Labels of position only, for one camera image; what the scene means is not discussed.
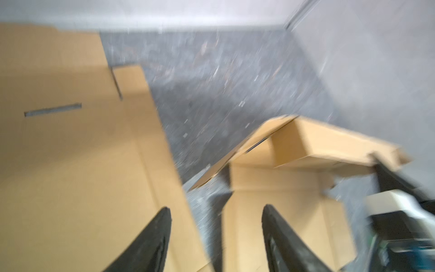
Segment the cardboard sheet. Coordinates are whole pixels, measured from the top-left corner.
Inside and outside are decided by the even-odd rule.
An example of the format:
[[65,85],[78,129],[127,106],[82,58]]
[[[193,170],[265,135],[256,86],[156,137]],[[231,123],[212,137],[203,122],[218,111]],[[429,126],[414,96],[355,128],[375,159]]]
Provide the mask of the cardboard sheet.
[[[326,265],[333,271],[340,268],[328,221],[334,212],[328,212],[329,207],[325,206],[317,173],[236,165],[230,165],[230,173],[231,184],[235,187],[231,202],[223,211],[223,229],[233,229],[236,236],[235,242],[224,238],[224,259],[225,262],[236,263],[237,268],[228,272],[269,271],[261,228],[261,213],[266,204],[272,204],[280,212]],[[253,185],[251,188],[241,186],[250,183]],[[347,236],[344,240],[351,241],[351,238]],[[341,258],[348,258],[349,262],[355,257],[355,250],[352,242],[345,246],[350,256]]]
[[167,206],[165,272],[213,271],[140,66],[112,73],[98,34],[0,33],[0,270],[102,271]]
[[409,162],[394,144],[308,118],[264,123],[216,167],[230,164],[234,190],[222,212],[224,271],[268,271],[261,228],[266,204],[332,271],[352,261],[356,251],[345,209],[322,192],[334,186],[334,175],[370,173],[372,153],[393,169]]

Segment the cardboard edge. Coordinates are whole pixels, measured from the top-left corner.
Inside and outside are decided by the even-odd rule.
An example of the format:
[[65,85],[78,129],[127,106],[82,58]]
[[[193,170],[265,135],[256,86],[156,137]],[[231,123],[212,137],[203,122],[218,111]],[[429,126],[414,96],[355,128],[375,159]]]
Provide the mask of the cardboard edge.
[[336,126],[334,124],[330,124],[330,123],[322,122],[319,120],[311,119],[311,118],[308,118],[306,116],[300,116],[300,120],[310,122],[310,123],[315,123],[316,125],[320,125],[322,127],[328,128],[328,129],[333,129],[334,131],[336,131],[340,134],[345,134],[345,135],[350,136],[352,138],[363,139],[363,140],[367,139],[369,141],[372,141],[372,142],[375,142],[378,144],[382,144],[382,145],[396,146],[397,148],[400,147],[395,143],[391,143],[391,142],[388,142],[388,141],[385,141],[385,140],[382,140],[382,139],[379,139],[379,138],[376,138],[373,136],[365,135],[361,132],[353,131],[353,130],[350,130],[347,128],[342,128],[342,127]]
[[[135,130],[138,152],[141,154],[143,166],[147,170],[155,202],[157,206],[166,206],[171,209],[172,229],[168,258],[172,256],[177,271],[213,272],[214,268],[211,265],[209,256],[204,251],[199,230],[187,202],[185,191],[182,188],[166,134],[162,128],[142,67],[140,65],[117,66],[113,67],[112,71],[118,91],[124,98],[122,103],[125,106],[124,110],[128,122]],[[148,121],[148,127],[142,125],[144,120]],[[144,141],[143,138],[139,137],[139,135],[146,134],[143,130],[157,127],[159,130],[156,131],[157,133],[153,133],[153,137],[150,139]],[[158,152],[158,159],[149,159],[147,148],[143,148],[150,140],[161,147]],[[171,169],[162,171],[160,167],[156,167],[156,161],[170,164]],[[163,172],[165,173],[166,185],[159,182],[160,177],[156,178],[157,175],[160,176]]]
[[236,243],[236,198],[232,195],[222,209],[222,271],[238,272],[236,245],[229,245],[228,241]]
[[403,151],[402,148],[397,148],[395,150],[395,153],[396,153],[397,159],[401,165],[405,165],[405,164],[413,161],[411,156],[409,156],[405,151]]
[[335,270],[338,271],[356,258],[356,246],[343,203],[324,196],[322,204]]
[[298,122],[300,118],[293,119],[271,135],[275,167],[284,165],[284,161],[294,161],[311,154],[309,143],[301,133]]
[[[330,161],[335,161],[336,163],[330,167],[322,167],[322,166],[318,166],[318,167],[301,167],[301,166],[294,166],[291,167],[290,164],[292,162],[296,162],[299,160],[303,160],[305,158],[319,158],[319,159],[327,159]],[[407,155],[404,154],[403,158],[406,163],[409,162],[409,160],[407,159]],[[398,160],[399,162],[401,162],[400,164],[403,164],[402,161],[399,158],[398,155]],[[299,159],[293,160],[290,163],[286,163],[286,164],[282,164],[282,165],[278,165],[275,166],[275,168],[280,169],[307,169],[307,170],[313,170],[313,169],[318,169],[318,170],[322,170],[322,171],[332,171],[334,172],[334,174],[343,177],[343,178],[349,178],[352,176],[365,176],[365,175],[369,175],[371,173],[373,173],[372,170],[372,166],[375,165],[375,162],[369,162],[369,163],[365,163],[362,161],[355,161],[355,160],[350,160],[350,159],[346,159],[343,157],[338,157],[338,156],[333,156],[333,155],[309,155],[309,156],[305,156],[305,157],[301,157]]]
[[214,272],[214,268],[211,262],[209,262],[206,266],[199,269],[197,272]]
[[274,120],[274,119],[283,119],[283,118],[291,118],[292,119],[288,120],[287,122],[277,126],[271,133],[267,134],[266,136],[264,136],[261,140],[257,141],[255,144],[251,145],[249,148],[247,148],[246,152],[249,152],[249,150],[251,150],[252,148],[254,148],[255,146],[257,146],[258,144],[260,144],[261,142],[263,142],[266,138],[270,137],[274,132],[276,132],[277,130],[279,130],[280,128],[282,128],[283,126],[285,126],[286,124],[290,123],[291,121],[293,121],[295,118],[298,117],[298,115],[282,115],[282,116],[278,116],[275,118],[270,118],[267,121],[263,122],[256,130],[254,130],[253,132],[251,132],[249,134],[249,136],[247,136],[244,140],[242,140],[238,145],[236,145],[235,148],[233,148],[228,154],[226,154],[222,159],[220,159],[217,163],[215,163],[214,165],[212,165],[199,179],[198,181],[189,189],[189,191],[195,189],[195,188],[199,188],[201,186],[203,186],[204,184],[206,184],[207,182],[209,182],[209,180],[211,180],[217,173],[219,173],[220,170],[222,170],[222,168],[224,168],[227,163],[240,151],[240,149],[243,147],[243,145],[254,135],[254,133],[265,123],[267,123],[270,120]]

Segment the cardboard flap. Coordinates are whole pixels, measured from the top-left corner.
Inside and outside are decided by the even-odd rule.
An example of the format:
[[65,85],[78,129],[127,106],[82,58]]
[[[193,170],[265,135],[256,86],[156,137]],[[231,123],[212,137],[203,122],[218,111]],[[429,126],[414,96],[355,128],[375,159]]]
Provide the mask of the cardboard flap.
[[343,204],[324,197],[323,208],[334,253],[335,267],[338,270],[355,259],[356,249]]
[[275,157],[272,140],[267,138],[248,152],[240,154],[237,157],[234,156],[230,161],[235,165],[274,168]]
[[158,211],[122,106],[17,124],[0,131],[1,270],[102,271]]
[[107,67],[98,33],[0,24],[0,37],[2,75]]
[[111,70],[0,75],[0,122],[24,119],[24,112],[79,103],[82,108],[119,103]]
[[235,191],[230,201],[237,205],[225,206],[223,210],[223,260],[225,268],[236,270],[228,271],[269,271],[261,227],[266,204],[272,204],[319,259],[336,271],[318,192]]
[[231,158],[237,158],[249,149],[256,147],[266,140],[272,133],[283,127],[285,124],[293,120],[296,116],[280,116],[276,118],[269,119],[265,121],[256,131],[251,135],[246,137],[242,142],[240,142],[235,148],[233,148],[227,155],[225,155],[221,160],[215,163],[198,181],[190,188],[190,190],[198,188],[207,183],[212,177],[214,177],[229,161]]
[[199,271],[210,262],[204,253],[181,181],[172,160],[160,119],[139,65],[113,69],[115,80],[124,97],[122,104],[137,150],[159,207],[171,209],[172,228],[169,251],[180,272]]
[[198,272],[214,272],[213,264],[210,262],[203,268],[199,269]]
[[253,168],[230,163],[230,182],[234,191],[309,190],[320,193],[318,174],[271,168]]
[[393,170],[409,161],[396,145],[305,117],[285,125],[271,140],[275,166],[279,167],[334,169],[343,163],[372,166],[372,153]]

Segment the open cardboard box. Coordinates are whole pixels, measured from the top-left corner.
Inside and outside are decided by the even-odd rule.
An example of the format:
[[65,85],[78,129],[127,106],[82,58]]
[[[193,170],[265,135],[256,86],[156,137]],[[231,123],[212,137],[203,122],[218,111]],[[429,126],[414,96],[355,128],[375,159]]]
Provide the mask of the open cardboard box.
[[0,37],[0,271],[102,271],[164,206],[165,272],[213,271],[141,67],[108,67],[98,34]]
[[270,119],[213,165],[193,186],[229,163],[233,195],[222,213],[224,272],[268,272],[261,214],[272,204],[332,271],[356,252],[343,205],[322,192],[334,175],[371,172],[371,153],[397,170],[409,158],[398,146],[304,117]]

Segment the concrete floor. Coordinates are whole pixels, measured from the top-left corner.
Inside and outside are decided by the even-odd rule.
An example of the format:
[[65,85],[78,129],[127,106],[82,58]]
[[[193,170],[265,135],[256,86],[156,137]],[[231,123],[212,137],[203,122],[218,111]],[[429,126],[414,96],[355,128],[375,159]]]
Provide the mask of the concrete floor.
[[[380,124],[370,120],[375,117],[370,112],[361,119],[349,105],[343,107],[349,95],[362,104],[373,97],[350,93],[340,100],[337,91],[330,90],[329,81],[317,76],[321,73],[308,46],[302,49],[290,31],[102,33],[101,39],[109,65],[142,65],[184,184],[274,116],[302,114],[379,134]],[[398,110],[394,103],[385,105],[387,116]],[[390,134],[403,130],[400,122],[386,128]],[[388,130],[382,131],[381,136],[390,140]],[[427,138],[416,145],[422,144],[434,145]],[[364,197],[376,188],[371,177],[337,184],[329,194],[345,203],[358,250],[357,259],[346,269],[366,271],[370,230]],[[188,193],[217,272],[221,271],[222,251],[220,212],[230,195],[227,169]]]

